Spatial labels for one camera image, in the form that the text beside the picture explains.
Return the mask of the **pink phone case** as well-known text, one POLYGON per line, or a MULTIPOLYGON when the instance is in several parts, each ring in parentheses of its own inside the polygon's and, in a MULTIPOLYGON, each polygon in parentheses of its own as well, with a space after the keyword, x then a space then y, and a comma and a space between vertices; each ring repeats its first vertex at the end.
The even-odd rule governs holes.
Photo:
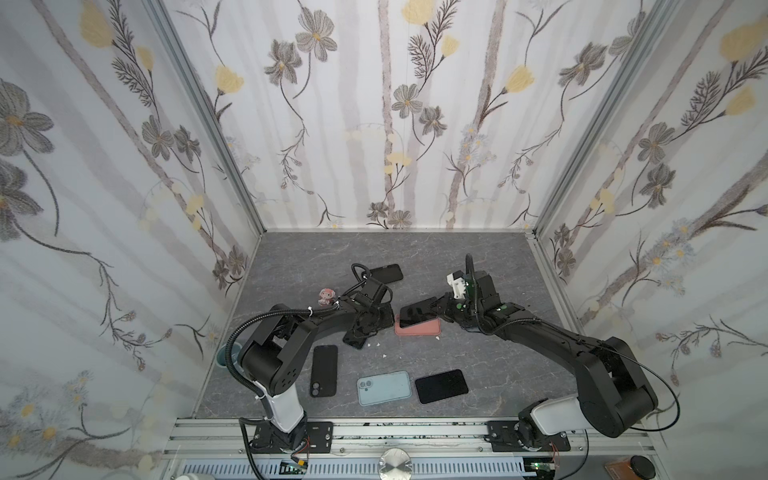
POLYGON ((400 318, 397 317, 395 319, 394 331, 397 336, 401 337, 439 336, 441 333, 441 321, 438 318, 433 318, 415 325, 403 326, 400 318))

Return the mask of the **blue-edged phone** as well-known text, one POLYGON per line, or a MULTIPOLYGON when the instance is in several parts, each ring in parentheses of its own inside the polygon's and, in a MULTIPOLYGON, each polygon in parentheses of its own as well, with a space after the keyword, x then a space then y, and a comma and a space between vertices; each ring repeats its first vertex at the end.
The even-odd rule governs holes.
POLYGON ((343 337, 343 343, 357 350, 361 350, 365 346, 367 339, 368 336, 364 333, 348 330, 343 337))

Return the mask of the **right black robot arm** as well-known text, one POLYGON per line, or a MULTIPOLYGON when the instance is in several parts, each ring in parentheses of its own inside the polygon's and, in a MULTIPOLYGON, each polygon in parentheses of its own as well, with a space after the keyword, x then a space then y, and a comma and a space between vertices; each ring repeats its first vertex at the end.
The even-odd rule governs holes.
POLYGON ((639 422, 659 406, 651 385, 655 372, 636 359, 628 344, 617 338, 599 340, 546 322, 526 307, 502 301, 492 277, 474 267, 448 275, 449 292, 400 310, 401 322, 440 318, 466 332, 494 336, 523 345, 566 369, 576 391, 544 399, 523 409, 514 427, 522 448, 538 450, 547 440, 567 431, 595 430, 617 438, 637 430, 639 422))

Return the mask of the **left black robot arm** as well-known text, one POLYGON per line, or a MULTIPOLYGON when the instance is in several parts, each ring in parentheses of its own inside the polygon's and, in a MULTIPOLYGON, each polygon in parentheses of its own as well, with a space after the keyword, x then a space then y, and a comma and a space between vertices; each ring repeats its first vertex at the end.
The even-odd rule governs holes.
POLYGON ((394 326, 393 292, 372 270, 351 265, 356 283, 322 308, 283 304, 237 326, 225 343, 229 374, 255 394, 262 420, 238 419, 245 454, 257 479, 264 475, 254 455, 266 448, 294 454, 310 445, 308 417, 295 383, 314 343, 342 332, 343 342, 362 349, 380 330, 394 326))

